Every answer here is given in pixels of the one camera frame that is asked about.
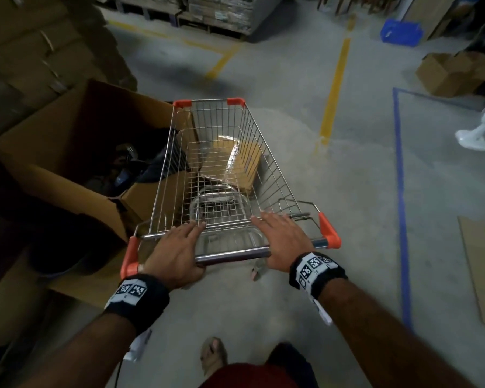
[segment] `shopping cart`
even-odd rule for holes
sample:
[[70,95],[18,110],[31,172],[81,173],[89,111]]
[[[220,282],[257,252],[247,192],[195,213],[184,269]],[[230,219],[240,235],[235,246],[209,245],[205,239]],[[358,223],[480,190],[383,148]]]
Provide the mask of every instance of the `shopping cart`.
[[[319,224],[298,203],[314,207]],[[244,99],[175,101],[153,214],[130,237],[121,278],[143,268],[141,241],[154,242],[189,220],[206,222],[198,265],[266,258],[268,242],[250,221],[261,211],[313,221],[322,235],[311,240],[314,248],[341,246],[317,206],[293,196]]]

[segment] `yellow floor line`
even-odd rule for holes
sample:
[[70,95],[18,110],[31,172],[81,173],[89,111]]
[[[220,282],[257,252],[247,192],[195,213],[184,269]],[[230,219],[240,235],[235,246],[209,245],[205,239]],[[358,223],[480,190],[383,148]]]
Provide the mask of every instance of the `yellow floor line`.
[[238,43],[232,46],[232,48],[228,50],[223,55],[223,57],[221,57],[221,59],[217,62],[217,64],[214,65],[214,67],[207,72],[207,74],[205,75],[205,78],[207,80],[214,80],[217,77],[217,75],[219,75],[219,72],[224,68],[226,63],[230,61],[230,59],[233,56],[235,56],[235,54],[239,51],[239,49],[241,48],[241,45],[242,45],[241,43]]
[[[356,15],[352,14],[347,23],[347,35],[349,35],[356,25]],[[332,86],[330,88],[329,97],[327,98],[327,105],[323,115],[322,125],[320,126],[320,143],[327,145],[330,136],[332,135],[332,127],[334,125],[334,118],[336,117],[336,110],[338,109],[339,94],[341,84],[343,83],[343,76],[345,75],[345,67],[347,66],[347,59],[349,57],[350,41],[352,39],[347,37],[343,40],[340,56],[332,78]]]
[[136,33],[142,33],[142,34],[146,34],[146,35],[151,35],[153,37],[159,37],[159,38],[166,38],[166,39],[172,39],[172,40],[176,40],[176,41],[181,41],[185,45],[193,46],[193,47],[198,47],[198,48],[203,49],[203,50],[213,51],[215,53],[220,53],[222,55],[224,55],[225,53],[227,53],[227,51],[225,51],[223,49],[220,49],[218,47],[215,47],[215,46],[207,45],[207,44],[201,43],[201,42],[191,41],[191,40],[185,39],[185,38],[173,37],[173,36],[164,34],[162,32],[157,32],[157,31],[154,31],[154,30],[148,30],[146,28],[139,28],[139,27],[134,26],[134,25],[131,25],[131,24],[117,22],[115,20],[108,20],[108,23],[110,25],[112,25],[112,26],[121,28],[121,29],[126,30],[126,31],[136,32]]

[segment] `warehouse floor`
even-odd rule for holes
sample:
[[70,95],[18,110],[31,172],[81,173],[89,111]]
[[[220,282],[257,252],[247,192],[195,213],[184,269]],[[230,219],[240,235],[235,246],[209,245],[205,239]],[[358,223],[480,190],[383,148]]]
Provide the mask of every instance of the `warehouse floor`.
[[[295,196],[316,202],[337,228],[343,247],[330,255],[401,318],[396,97],[412,290],[404,301],[411,302],[415,333],[485,387],[485,325],[456,219],[485,219],[485,153],[462,149],[453,137],[475,126],[484,101],[449,104],[393,91],[424,93],[414,75],[420,60],[466,42],[383,44],[382,16],[355,7],[352,29],[350,15],[335,18],[330,5],[322,12],[316,4],[286,0],[249,42],[138,15],[108,12],[106,18],[115,21],[110,30],[140,93],[162,100],[246,99]],[[349,55],[335,101],[329,93],[342,73],[345,38],[351,38]],[[335,104],[334,123],[328,122],[326,108]],[[321,387],[369,386],[337,328],[324,325],[285,274],[268,272],[252,282],[250,269],[251,263],[213,267],[189,290],[173,292],[143,358],[124,363],[119,388],[198,386],[200,346],[212,335],[222,338],[230,362],[262,363],[276,343],[289,340],[312,363]],[[73,303],[44,339],[40,357],[98,312]]]

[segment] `wristband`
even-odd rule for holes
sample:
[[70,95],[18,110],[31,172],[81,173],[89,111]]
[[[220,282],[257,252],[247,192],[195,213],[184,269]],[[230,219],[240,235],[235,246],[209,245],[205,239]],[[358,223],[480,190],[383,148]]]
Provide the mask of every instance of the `wristband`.
[[301,254],[289,270],[289,284],[296,289],[304,289],[315,300],[325,285],[336,278],[349,279],[334,260],[318,252]]
[[158,319],[169,304],[169,291],[154,276],[137,274],[123,280],[106,306],[104,313],[115,313],[128,319],[143,333]]

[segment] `pallet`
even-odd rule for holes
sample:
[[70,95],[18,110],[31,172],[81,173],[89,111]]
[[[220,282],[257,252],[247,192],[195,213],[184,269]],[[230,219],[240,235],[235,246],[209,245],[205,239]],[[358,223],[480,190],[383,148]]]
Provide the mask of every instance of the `pallet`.
[[177,15],[181,9],[167,2],[153,0],[109,0],[101,7],[110,7],[120,13],[136,13],[146,20],[162,20],[169,22],[173,27],[179,27]]
[[207,16],[195,16],[188,11],[182,11],[177,16],[179,27],[192,27],[211,34],[221,35],[245,41],[247,35],[243,32],[237,32],[229,29],[230,25]]

